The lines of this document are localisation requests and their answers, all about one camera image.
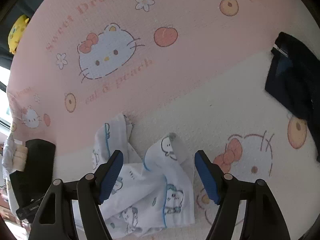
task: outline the white flower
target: white flower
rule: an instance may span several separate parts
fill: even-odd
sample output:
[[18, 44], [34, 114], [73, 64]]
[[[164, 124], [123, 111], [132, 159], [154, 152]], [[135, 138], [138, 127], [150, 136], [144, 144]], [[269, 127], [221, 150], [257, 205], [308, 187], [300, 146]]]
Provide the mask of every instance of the white flower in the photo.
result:
[[65, 57], [66, 57], [66, 54], [63, 53], [63, 54], [57, 54], [57, 66], [60, 68], [60, 69], [63, 69], [64, 65], [67, 65], [68, 62], [65, 60]]
[[40, 97], [38, 96], [38, 94], [35, 94], [33, 97], [35, 98], [36, 102], [38, 103], [40, 102]]
[[140, 10], [140, 9], [144, 9], [145, 12], [148, 12], [150, 9], [150, 5], [154, 5], [155, 1], [153, 0], [136, 0], [137, 1], [137, 5], [136, 5], [136, 9]]

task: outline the metal screw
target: metal screw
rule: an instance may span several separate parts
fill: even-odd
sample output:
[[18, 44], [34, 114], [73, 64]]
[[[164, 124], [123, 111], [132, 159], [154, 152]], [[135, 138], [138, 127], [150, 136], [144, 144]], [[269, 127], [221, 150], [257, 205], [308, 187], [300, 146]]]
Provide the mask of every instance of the metal screw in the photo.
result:
[[227, 179], [227, 180], [232, 180], [232, 178], [233, 178], [233, 176], [232, 176], [230, 173], [224, 174], [223, 177], [224, 177], [225, 179]]
[[55, 185], [55, 186], [58, 186], [60, 183], [61, 183], [61, 180], [60, 180], [60, 179], [55, 179], [55, 180], [53, 181], [53, 185]]
[[264, 186], [266, 182], [265, 182], [263, 179], [258, 179], [257, 183], [258, 183], [260, 186]]
[[85, 176], [85, 179], [87, 180], [91, 180], [94, 178], [94, 175], [92, 173], [88, 173], [86, 176]]

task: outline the blue gripper pad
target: blue gripper pad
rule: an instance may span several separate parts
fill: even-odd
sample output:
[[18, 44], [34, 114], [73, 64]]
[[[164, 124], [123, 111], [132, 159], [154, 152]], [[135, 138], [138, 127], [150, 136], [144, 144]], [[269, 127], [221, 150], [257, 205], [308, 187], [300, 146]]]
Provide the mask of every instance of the blue gripper pad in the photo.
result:
[[109, 198], [112, 189], [116, 183], [116, 179], [119, 176], [123, 165], [123, 154], [119, 152], [118, 156], [113, 161], [110, 169], [107, 171], [104, 179], [102, 180], [101, 187], [100, 187], [100, 195], [99, 200], [103, 203], [106, 199]]
[[195, 165], [208, 197], [213, 200], [214, 203], [219, 205], [221, 197], [218, 193], [217, 183], [212, 177], [209, 167], [206, 165], [199, 152], [196, 152], [195, 154]]

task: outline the white blanket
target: white blanket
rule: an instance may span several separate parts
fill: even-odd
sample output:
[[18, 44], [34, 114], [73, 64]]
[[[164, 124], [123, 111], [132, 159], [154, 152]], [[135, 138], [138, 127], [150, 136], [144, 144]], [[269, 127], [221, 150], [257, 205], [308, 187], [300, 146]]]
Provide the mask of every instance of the white blanket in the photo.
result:
[[[143, 162], [128, 143], [132, 124], [122, 114], [96, 133], [93, 167], [108, 161], [114, 150], [124, 154], [124, 166], [108, 200], [100, 206], [112, 238], [130, 233], [144, 236], [163, 228], [195, 222], [192, 156], [174, 133], [152, 145]], [[83, 230], [77, 201], [74, 217]]]

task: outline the wrinkled fabric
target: wrinkled fabric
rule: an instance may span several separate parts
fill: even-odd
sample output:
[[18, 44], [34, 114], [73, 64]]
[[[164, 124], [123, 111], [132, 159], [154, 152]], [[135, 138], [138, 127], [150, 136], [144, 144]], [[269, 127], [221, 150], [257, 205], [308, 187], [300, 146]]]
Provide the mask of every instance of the wrinkled fabric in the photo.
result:
[[[145, 236], [195, 222], [193, 162], [175, 134], [152, 145], [143, 161], [128, 143], [132, 125], [122, 114], [106, 122], [96, 133], [92, 153], [94, 170], [119, 149], [124, 165], [109, 199], [100, 206], [112, 238], [128, 234]], [[76, 226], [83, 230], [78, 202], [73, 202]]]
[[275, 45], [265, 90], [293, 115], [307, 121], [320, 162], [320, 61], [287, 33], [281, 32]]

